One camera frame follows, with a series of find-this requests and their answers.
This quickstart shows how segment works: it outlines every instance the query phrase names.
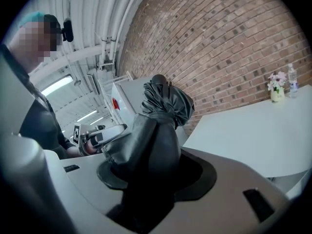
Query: person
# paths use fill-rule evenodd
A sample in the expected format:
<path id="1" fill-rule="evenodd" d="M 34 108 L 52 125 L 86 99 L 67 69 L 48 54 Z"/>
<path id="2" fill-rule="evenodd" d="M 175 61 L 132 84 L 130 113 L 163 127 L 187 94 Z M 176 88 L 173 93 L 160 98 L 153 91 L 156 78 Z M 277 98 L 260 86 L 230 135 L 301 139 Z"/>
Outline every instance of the person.
<path id="1" fill-rule="evenodd" d="M 36 98 L 19 133 L 23 137 L 36 140 L 43 149 L 54 151 L 60 159 L 64 159 L 81 156 L 80 151 L 63 135 L 51 104 L 29 80 L 29 73 L 44 58 L 50 57 L 51 52 L 55 52 L 61 44 L 61 28 L 57 18 L 42 12 L 33 12 L 21 20 L 19 29 L 8 46 L 0 46 L 0 54 Z"/>

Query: water bottle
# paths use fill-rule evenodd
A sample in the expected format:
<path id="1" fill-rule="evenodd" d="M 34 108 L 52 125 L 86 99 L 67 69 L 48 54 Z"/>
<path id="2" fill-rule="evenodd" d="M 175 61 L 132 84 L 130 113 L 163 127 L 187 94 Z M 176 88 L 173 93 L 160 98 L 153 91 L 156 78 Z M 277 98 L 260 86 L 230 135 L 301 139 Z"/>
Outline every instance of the water bottle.
<path id="1" fill-rule="evenodd" d="M 298 91 L 298 82 L 297 82 L 297 71 L 293 68 L 293 64 L 288 64 L 288 79 L 290 83 L 290 97 L 296 98 Z"/>

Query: red brick wall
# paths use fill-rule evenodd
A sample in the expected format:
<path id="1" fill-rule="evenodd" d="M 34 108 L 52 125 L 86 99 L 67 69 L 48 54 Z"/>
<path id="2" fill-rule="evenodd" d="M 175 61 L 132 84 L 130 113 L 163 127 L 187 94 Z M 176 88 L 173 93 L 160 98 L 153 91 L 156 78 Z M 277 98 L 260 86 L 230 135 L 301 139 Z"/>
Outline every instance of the red brick wall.
<path id="1" fill-rule="evenodd" d="M 163 74 L 195 101 L 201 116 L 267 99 L 266 80 L 292 62 L 311 83 L 311 51 L 280 0 L 143 0 L 130 27 L 119 74 Z"/>

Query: ceiling light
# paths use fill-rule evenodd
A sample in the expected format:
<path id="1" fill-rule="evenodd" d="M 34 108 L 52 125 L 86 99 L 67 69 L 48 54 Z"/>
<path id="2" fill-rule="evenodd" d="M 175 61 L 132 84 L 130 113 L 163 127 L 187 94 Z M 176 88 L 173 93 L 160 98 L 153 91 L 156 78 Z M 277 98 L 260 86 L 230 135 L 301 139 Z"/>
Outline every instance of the ceiling light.
<path id="1" fill-rule="evenodd" d="M 89 117 L 90 115 L 97 113 L 97 110 L 92 111 L 91 113 L 85 115 L 84 117 L 80 118 L 79 120 L 77 120 L 77 122 L 82 121 L 83 119 L 86 119 L 87 117 Z"/>
<path id="2" fill-rule="evenodd" d="M 98 122 L 99 120 L 103 119 L 104 117 L 101 117 L 99 119 L 97 119 L 96 121 L 92 122 L 90 125 L 93 125 L 94 123 Z"/>
<path id="3" fill-rule="evenodd" d="M 45 88 L 41 93 L 44 96 L 47 96 L 51 93 L 53 93 L 55 90 L 67 85 L 68 83 L 71 83 L 73 81 L 73 78 L 71 75 L 67 75 L 57 81 L 55 81 L 54 83 L 52 83 L 51 85 L 49 85 L 47 88 Z"/>

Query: small vase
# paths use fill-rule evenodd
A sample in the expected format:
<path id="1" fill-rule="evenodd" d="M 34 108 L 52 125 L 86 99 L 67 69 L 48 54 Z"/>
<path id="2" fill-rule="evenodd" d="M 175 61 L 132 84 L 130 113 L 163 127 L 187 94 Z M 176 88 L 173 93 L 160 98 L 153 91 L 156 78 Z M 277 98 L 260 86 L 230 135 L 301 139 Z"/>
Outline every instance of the small vase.
<path id="1" fill-rule="evenodd" d="M 281 101 L 285 98 L 284 89 L 279 89 L 277 91 L 271 90 L 271 100 L 274 102 Z"/>

